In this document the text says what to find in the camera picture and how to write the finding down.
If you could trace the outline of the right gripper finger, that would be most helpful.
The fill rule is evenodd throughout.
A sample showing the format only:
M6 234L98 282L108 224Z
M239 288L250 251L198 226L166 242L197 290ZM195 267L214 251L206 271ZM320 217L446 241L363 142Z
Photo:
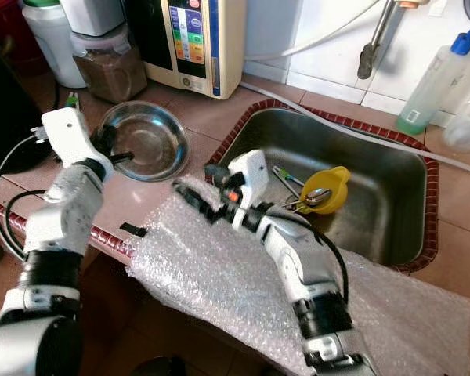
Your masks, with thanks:
M236 187L237 172L232 172L226 166L219 164L204 165L206 178L216 187Z
M186 204L191 205L207 221L218 221L222 218L223 212L215 211L210 201L203 198L192 186L187 185L187 183L173 182L172 187Z

